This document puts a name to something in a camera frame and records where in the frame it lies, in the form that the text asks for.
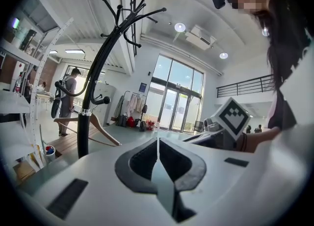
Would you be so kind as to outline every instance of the floor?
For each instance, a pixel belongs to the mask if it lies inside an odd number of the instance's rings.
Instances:
[[[38,115],[38,120],[36,121],[36,136],[40,136],[39,124],[41,124],[43,140],[46,143],[49,143],[59,138],[58,125],[57,123],[53,122],[53,119],[50,116],[51,107],[52,105],[48,105],[48,110],[46,111],[45,107],[42,105]],[[70,122],[69,127],[73,130],[77,130],[77,123]],[[125,128],[116,125],[110,125],[108,127],[105,127],[105,130],[108,131],[122,144],[132,143],[133,141],[145,142],[151,138],[156,138],[157,136],[163,138],[173,138],[177,140],[183,140],[190,136],[188,134],[168,132],[164,130],[159,130],[158,133],[154,131],[139,132],[139,130],[136,128]],[[92,138],[98,141],[109,142],[109,140],[100,133],[94,134]],[[106,148],[108,148],[108,146],[94,141],[89,141],[88,146],[89,153],[99,150],[106,150]],[[77,160],[78,152],[75,148],[62,155],[61,157],[55,159],[46,167],[31,176],[26,182],[22,183],[20,188],[29,195],[33,195],[46,181],[48,181],[50,178],[52,178]],[[164,205],[165,209],[169,213],[171,213],[173,202],[173,183],[171,182],[168,174],[163,168],[160,160],[158,160],[154,166],[152,182],[154,182],[158,186],[159,201]]]

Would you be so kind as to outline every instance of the black rectangular slot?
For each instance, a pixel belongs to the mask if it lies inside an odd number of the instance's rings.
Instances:
[[[243,167],[243,168],[246,168],[246,166],[249,164],[248,161],[238,160],[235,158],[227,158],[227,159],[225,159],[225,162],[233,164],[233,165],[237,165],[237,166]]]
[[[88,182],[74,179],[47,207],[55,216],[65,219],[73,205],[84,191]]]

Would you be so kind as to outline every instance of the doorway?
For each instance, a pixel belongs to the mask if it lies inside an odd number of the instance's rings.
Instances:
[[[161,129],[175,132],[183,131],[188,99],[188,95],[179,90],[167,88],[159,113]]]

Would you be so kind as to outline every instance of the black coat rack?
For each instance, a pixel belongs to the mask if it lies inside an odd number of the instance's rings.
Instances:
[[[113,46],[118,41],[120,36],[123,35],[123,37],[128,43],[135,45],[138,48],[141,48],[140,44],[132,42],[128,39],[127,37],[128,29],[131,26],[133,26],[137,21],[145,17],[149,17],[151,15],[164,12],[167,10],[166,8],[162,8],[148,14],[138,15],[138,13],[146,6],[146,4],[144,3],[144,0],[142,0],[139,3],[138,7],[137,8],[134,7],[133,10],[126,9],[126,8],[123,8],[122,5],[118,5],[117,13],[115,13],[112,7],[110,6],[110,4],[108,3],[108,1],[107,0],[103,0],[103,1],[108,7],[108,9],[111,11],[112,15],[114,16],[115,27],[113,28],[112,32],[109,35],[101,34],[101,37],[106,37],[106,40],[101,46],[101,48],[99,49],[90,67],[90,70],[86,77],[86,81],[85,81],[82,91],[80,91],[77,94],[73,94],[73,93],[70,93],[66,88],[64,88],[60,82],[55,82],[54,84],[57,87],[57,91],[62,90],[63,92],[65,92],[67,95],[71,97],[77,97],[86,90],[82,108],[80,112],[78,113],[79,114],[78,115],[78,157],[79,158],[88,154],[88,131],[89,131],[89,119],[91,116],[90,103],[92,102],[94,105],[100,105],[100,104],[108,104],[110,102],[110,101],[108,102],[108,97],[104,97],[100,100],[96,100],[94,98],[94,90],[95,90],[97,78],[100,75],[102,67],[104,66],[104,63],[107,60]],[[129,11],[130,14],[121,24],[119,24],[121,11]]]

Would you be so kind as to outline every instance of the metal railing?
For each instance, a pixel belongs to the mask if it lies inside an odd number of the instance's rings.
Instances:
[[[274,90],[273,76],[267,75],[217,87],[217,98]]]

